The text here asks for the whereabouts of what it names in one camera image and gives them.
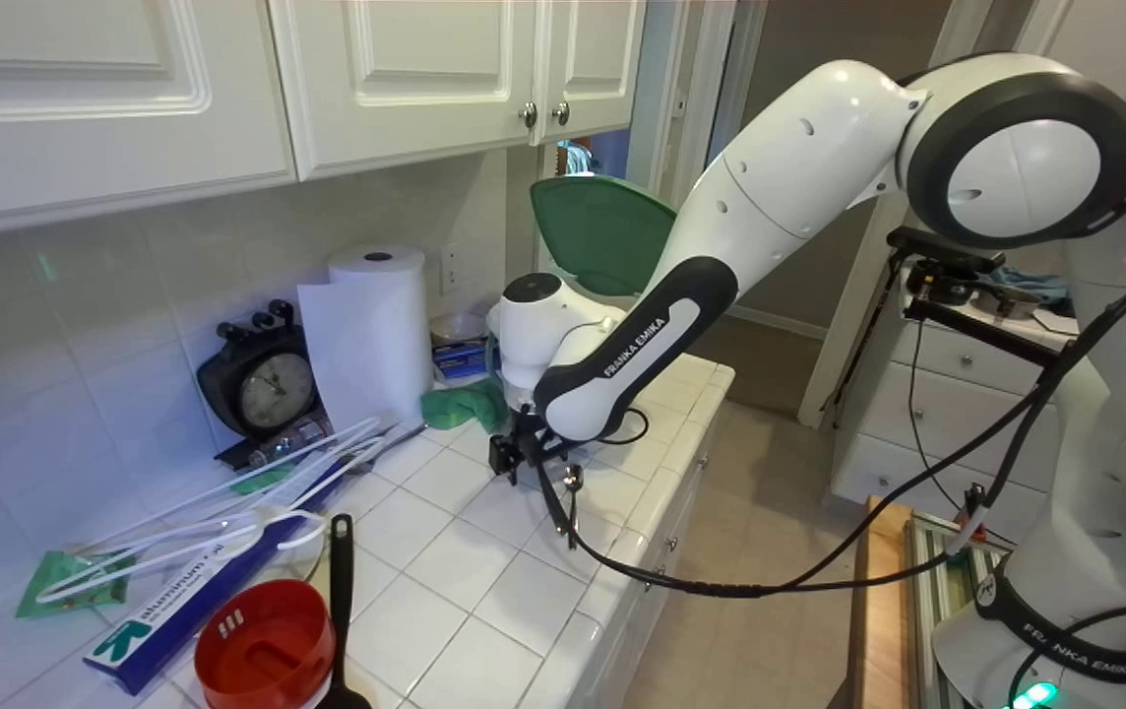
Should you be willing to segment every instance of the kitchen counter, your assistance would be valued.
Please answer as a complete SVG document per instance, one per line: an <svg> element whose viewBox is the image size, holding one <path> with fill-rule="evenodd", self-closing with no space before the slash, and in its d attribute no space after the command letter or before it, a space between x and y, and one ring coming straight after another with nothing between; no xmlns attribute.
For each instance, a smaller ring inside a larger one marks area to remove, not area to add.
<svg viewBox="0 0 1126 709"><path fill-rule="evenodd" d="M675 358L637 399L637 444L573 458L594 549L671 563L728 386L728 368ZM616 705L666 592L565 553L534 482L490 478L482 444L478 425L429 428L331 492L328 512L350 512L359 534L350 684L377 709ZM276 555L261 579L314 579L328 596L318 549ZM0 705L200 705L190 649L140 696L83 664L112 613L0 618L0 678L17 681Z"/></svg>

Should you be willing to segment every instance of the robotic arm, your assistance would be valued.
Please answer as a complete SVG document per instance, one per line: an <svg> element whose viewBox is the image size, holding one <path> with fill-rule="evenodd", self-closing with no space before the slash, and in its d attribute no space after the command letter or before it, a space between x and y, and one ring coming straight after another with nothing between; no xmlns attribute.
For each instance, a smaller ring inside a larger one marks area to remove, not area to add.
<svg viewBox="0 0 1126 709"><path fill-rule="evenodd" d="M490 331L513 406L564 440L611 433L750 282L892 184L967 246L1089 234L1126 209L1126 102L1034 55L951 64L912 88L824 64L699 175L624 318L549 277L509 288Z"/></svg>
<svg viewBox="0 0 1126 709"><path fill-rule="evenodd" d="M713 318L883 189L900 189L922 225L959 246L1072 242L1072 292L1087 313L1126 288L1116 93L1038 55L959 58L908 88L867 64L828 64L699 175L635 313L598 307L556 277L509 282L490 331L519 422L564 444L606 439ZM1023 626L1068 632L1126 603L1126 345L1107 337L1102 378L1087 368L1072 394L1083 406L1068 406L1048 525L994 575L1002 609L988 587L935 642L972 705L1009 700L1034 642ZM1061 705L1126 705L1126 672L1108 672L1126 664L1126 626L1068 647L1031 678L1057 681Z"/></svg>

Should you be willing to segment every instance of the black cable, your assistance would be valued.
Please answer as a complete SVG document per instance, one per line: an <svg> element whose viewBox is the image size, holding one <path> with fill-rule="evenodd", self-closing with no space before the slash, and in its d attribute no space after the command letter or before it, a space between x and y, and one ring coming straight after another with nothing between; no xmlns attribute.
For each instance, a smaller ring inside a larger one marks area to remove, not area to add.
<svg viewBox="0 0 1126 709"><path fill-rule="evenodd" d="M868 335L872 335L872 328L877 328L877 318L883 318L883 307L884 307L884 294L891 294L898 271L900 271L900 257L892 252L892 257L884 261L883 288L877 288L877 294L868 298L868 316L867 316L860 337L851 345L847 372L843 372L837 386L832 389L832 399L824 401L824 411L837 411L843 389L851 386L854 372L860 368L860 351L867 351L867 344L868 344Z"/></svg>
<svg viewBox="0 0 1126 709"><path fill-rule="evenodd" d="M1010 406L1002 411L985 433L976 433L972 440L965 440L959 449L951 449L943 460L927 465L925 474L908 478L906 486L898 486L892 492L884 492L860 525L854 525L843 544L835 544L818 563L809 563L801 575L788 579L788 584L699 584L699 579L675 579L675 575L660 575L660 573L646 573L646 567L628 567L628 563L616 563L611 555L603 555L598 549L591 549L578 530L573 530L573 515L564 512L559 503L559 492L544 467L539 458L527 458L527 465L534 467L539 478L539 490L544 490L544 503L556 519L556 528L578 544L591 561L598 561L603 567L611 573L620 573L637 584L649 584L649 587L671 587L671 592L685 592L685 596L713 596L713 599L765 599L765 596L788 596L788 592L847 592L847 587L877 587L877 584L898 584L898 579L908 579L908 575L922 575L935 563L943 563L950 555L931 555L915 567L906 567L906 573L892 573L892 575L877 575L877 579L837 579L837 584L805 584L814 579L824 567L832 567L898 498L906 498L908 490L931 482L935 474L943 474L950 465L957 465L959 458L967 458L972 449L978 449L985 440L993 440L1002 425L1010 425L1014 416L1020 428L1010 433L1009 440L1009 454L999 460L999 474L993 482L993 490L985 492L985 503L994 503L999 490L1009 486L1009 474L1014 465L1014 454L1023 449L1038 411L1051 401L1051 394L1057 389L1057 383L1073 372L1073 362L1093 351L1115 328L1116 318L1126 318L1126 294L1115 298L1098 318L1089 318L1073 344L1061 345L1061 358L1053 358L1038 378L1034 386Z"/></svg>
<svg viewBox="0 0 1126 709"><path fill-rule="evenodd" d="M1041 414L1041 406L1051 401L1051 394L1057 389L1057 383L1126 318L1126 292L1102 313L1093 316L1078 337L1072 337L1061 345L1061 355L1034 378L1034 399L1031 411L1023 414L1020 428L1010 433L1002 460L993 478L993 490L985 492L985 503L993 508L1010 478L1010 465L1026 440L1026 433L1034 428L1034 416Z"/></svg>
<svg viewBox="0 0 1126 709"><path fill-rule="evenodd" d="M912 362L908 362L908 401L906 401L906 411L908 411L912 449L915 449L922 474L925 474L925 467L927 467L927 458L925 458L922 425L915 425L915 411L912 411L912 406L915 406L915 374L922 374L922 335L925 335L925 318L915 318L915 331L912 331ZM950 499L950 508L951 508L957 519L959 519L959 515L972 515L976 492L965 492L965 503L957 503L951 492L939 486L939 478L927 478L927 482L931 482L931 490ZM985 528L985 530L988 530L988 540L1010 549L1010 540L999 534L994 528Z"/></svg>
<svg viewBox="0 0 1126 709"><path fill-rule="evenodd" d="M908 399L906 399L906 414L908 414L908 433L912 433L912 449L922 458L922 474L927 467L927 458L925 458L925 444L922 444L922 425L915 425L915 374L922 374L922 335L925 335L925 318L915 318L915 331L912 331L912 362L908 362ZM959 503L957 498L939 486L939 478L927 478L931 490L950 499L951 515L959 515Z"/></svg>
<svg viewBox="0 0 1126 709"><path fill-rule="evenodd" d="M1020 660L1020 670L1009 681L1009 692L1002 692L1009 700L1002 705L1014 705L1020 684L1023 684L1026 670L1038 660L1038 654L1048 654L1053 642L1073 639L1087 626L1098 626L1098 624L1108 624L1108 618L1122 618L1122 613L1126 613L1126 605L1108 605L1108 609L1087 613L1087 618L1072 624L1061 634L1041 639L1038 647L1031 647L1031 654Z"/></svg>
<svg viewBox="0 0 1126 709"><path fill-rule="evenodd" d="M643 440L646 433L649 433L649 416L646 416L646 411L637 411L637 406L628 406L628 416L643 416L643 428L637 433L628 433L628 439L598 439L598 444L635 444L635 440Z"/></svg>
<svg viewBox="0 0 1126 709"><path fill-rule="evenodd" d="M906 498L908 490L925 486L927 478L935 478L939 467L957 465L959 458L967 458L972 449L978 449L985 440L993 440L1002 425L1010 425L1023 411L1026 411L1026 399L1020 399L1009 414L999 414L985 433L976 433L972 440L965 440L957 454L950 454L943 460L927 465L925 474L908 478L906 486L898 486L892 492L884 492L868 512L867 519L856 519L818 563L809 563L805 573L797 573L793 579L788 584L704 584L704 579L675 579L675 575L660 575L660 573L646 573L646 567L628 567L628 563L616 563L611 555L603 555L598 549L591 549L569 515L564 512L559 503L559 492L556 486L545 482L545 467L544 460L531 460L534 478L539 478L539 490L544 490L544 503L556 519L556 528L578 544L591 561L598 561L603 567L611 573L620 573L637 584L649 584L649 587L671 587L671 592L685 592L685 596L713 596L713 599L765 599L765 596L788 596L788 592L847 592L847 587L877 587L877 584L892 584L892 579L908 579L908 575L922 575L935 563L943 563L943 555L931 555L908 573L898 573L898 575L884 575L884 579L837 579L837 584L818 584L818 587L805 587L805 579L814 579L824 567L832 567L898 498Z"/></svg>

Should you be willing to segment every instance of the white cabinet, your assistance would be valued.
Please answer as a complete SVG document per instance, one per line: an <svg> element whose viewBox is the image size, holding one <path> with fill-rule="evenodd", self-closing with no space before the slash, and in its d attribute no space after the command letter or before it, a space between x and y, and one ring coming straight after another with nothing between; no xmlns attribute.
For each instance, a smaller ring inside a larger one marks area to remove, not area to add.
<svg viewBox="0 0 1126 709"><path fill-rule="evenodd" d="M297 176L527 143L539 3L270 0Z"/></svg>
<svg viewBox="0 0 1126 709"><path fill-rule="evenodd" d="M628 122L643 0L0 0L0 227Z"/></svg>
<svg viewBox="0 0 1126 709"><path fill-rule="evenodd" d="M251 0L0 0L0 227L290 176Z"/></svg>
<svg viewBox="0 0 1126 709"><path fill-rule="evenodd" d="M695 444L687 439L685 439L685 444L682 440L671 444L671 454L685 454L687 465L685 465L675 490L666 492L666 512L658 515L658 528L649 530L637 567L654 567L666 575L682 573L675 567L682 534L685 534L685 525L694 512L695 482L708 474L713 449L715 449L715 425L708 425L695 439ZM616 596L612 613L606 618L606 634L594 647L594 658L586 660L578 692L569 696L573 709L616 709L616 705L624 705L624 692L635 684L635 672L643 664L643 654L654 639L654 626L658 626L666 603L667 603L666 587L620 579L620 596Z"/></svg>
<svg viewBox="0 0 1126 709"><path fill-rule="evenodd" d="M1073 328L1057 318L1041 328L1034 318L988 318L1010 335L1057 345L1068 335L1053 328ZM868 498L884 498L925 465L915 458L912 422L922 433L922 449L927 460L957 454L978 428L988 428L999 414L1009 414L1034 383L1038 368L994 351L978 337L957 335L950 328L925 322L915 372L912 372L915 322L900 318L900 288L883 307L883 318L860 351L854 383L847 389L843 425L835 439L835 498L867 503ZM1020 540L1048 508L1048 490L1053 474L1053 454L1061 440L1061 414L1051 401L1034 425L1026 444L1014 458L1010 482L999 503L988 515L988 528ZM988 486L1009 449L1009 433L993 439L976 454L950 465L935 482L951 498L965 499L965 490ZM951 519L950 498L927 482L908 490L900 503Z"/></svg>
<svg viewBox="0 0 1126 709"><path fill-rule="evenodd" d="M270 0L297 176L628 122L643 0Z"/></svg>
<svg viewBox="0 0 1126 709"><path fill-rule="evenodd" d="M646 0L544 0L534 143L628 122Z"/></svg>

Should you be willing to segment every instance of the paper towel roll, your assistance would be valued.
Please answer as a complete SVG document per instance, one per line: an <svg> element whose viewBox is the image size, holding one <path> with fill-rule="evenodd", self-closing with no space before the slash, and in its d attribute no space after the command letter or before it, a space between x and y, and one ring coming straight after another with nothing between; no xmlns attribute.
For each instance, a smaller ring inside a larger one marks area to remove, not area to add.
<svg viewBox="0 0 1126 709"><path fill-rule="evenodd" d="M297 288L318 399L334 428L359 416L421 422L429 368L423 257L373 247Z"/></svg>

